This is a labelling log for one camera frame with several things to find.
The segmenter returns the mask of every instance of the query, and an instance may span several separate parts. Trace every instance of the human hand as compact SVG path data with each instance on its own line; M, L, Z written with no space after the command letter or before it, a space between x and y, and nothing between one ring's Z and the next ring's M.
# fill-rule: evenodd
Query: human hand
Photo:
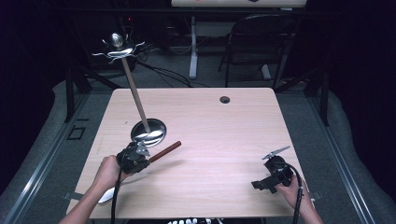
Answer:
M115 156L111 155L108 157L104 157L100 167L96 173L95 179L93 181L93 185L99 188L102 191L106 191L116 186L117 179L119 177L120 167L117 163L117 159ZM121 173L121 181L126 177L131 176Z
M300 214L302 215L306 224L323 223L314 205L312 204L311 197L309 196L308 189L305 181L302 179L303 184L303 197L300 204ZM275 186L276 190L283 194L286 202L294 209L297 202L297 193L299 190L297 176L291 177L291 183L288 187L278 184Z
M290 180L290 185L288 187L282 185L282 184L278 184L275 186L276 190L279 191L280 193L283 194L283 196L285 197L286 202L288 202L288 204L294 208L296 205L296 201L297 201L297 192L299 189L298 186L298 180L297 180L297 176L293 175L291 177ZM302 184L303 184L303 198L302 198L302 202L308 200L307 202L311 203L311 200L309 198L309 193L307 191L306 188L306 184L305 181L302 180Z

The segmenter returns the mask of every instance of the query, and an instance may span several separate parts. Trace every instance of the dark background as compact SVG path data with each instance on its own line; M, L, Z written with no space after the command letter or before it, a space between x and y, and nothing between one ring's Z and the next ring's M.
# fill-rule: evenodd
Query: dark background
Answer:
M143 2L134 1L134 4L139 6ZM148 1L140 7L154 3L155 7L169 6L169 1ZM18 171L47 119L54 100L52 87L63 81L69 69L77 64L101 68L87 57L87 52L92 52L90 48L101 48L90 46L89 38L120 29L120 21L115 17L96 17L90 21L75 17L71 23L65 23L60 15L43 13L40 8L46 4L53 6L51 1L27 0L3 1L0 6L1 192ZM84 5L80 1L68 4ZM105 0L95 6L114 7ZM302 20L284 77L301 76L317 67L331 52L330 88L346 111L357 153L376 183L396 201L393 177L396 173L393 164L396 162L396 20L393 16L396 8L393 6L391 0L308 1L307 11L345 12L347 16L338 20ZM166 49L166 38L157 35L165 32L165 20L156 23L158 18L136 18L136 23L140 27L150 23L150 28L142 33L149 35L155 31L152 40Z

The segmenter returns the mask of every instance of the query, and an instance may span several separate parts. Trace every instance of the round metal base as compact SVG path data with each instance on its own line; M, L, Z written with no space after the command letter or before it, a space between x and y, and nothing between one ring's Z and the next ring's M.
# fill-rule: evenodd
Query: round metal base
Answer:
M131 139L134 142L144 141L146 147L154 147L161 143L166 136L166 126L158 119L148 119L150 133L146 132L142 121L136 123L131 130Z

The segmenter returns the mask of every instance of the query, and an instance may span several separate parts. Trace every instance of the small black object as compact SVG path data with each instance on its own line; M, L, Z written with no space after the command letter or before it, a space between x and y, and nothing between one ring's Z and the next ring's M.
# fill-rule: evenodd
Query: small black object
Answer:
M146 156L137 153L138 144L131 142L127 148L117 154L117 162L125 174L139 173L149 166Z
M280 183L287 187L290 185L293 171L285 163L285 160L282 157L274 156L264 165L267 167L271 175L263 180L251 182L254 189L269 189L271 193L276 193L276 185Z

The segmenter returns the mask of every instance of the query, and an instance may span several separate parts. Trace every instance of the metal pole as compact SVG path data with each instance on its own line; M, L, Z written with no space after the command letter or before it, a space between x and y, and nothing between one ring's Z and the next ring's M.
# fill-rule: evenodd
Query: metal pole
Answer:
M139 93L137 93L136 85L134 84L134 78L132 77L131 70L129 69L128 62L126 58L121 58L122 65L125 70L126 77L129 82L129 86L131 87L132 96L134 97L134 102L136 103L137 111L139 112L140 118L142 119L142 123L145 126L145 130L147 133L150 133L149 123L145 115L145 111L143 110L142 102L140 102Z

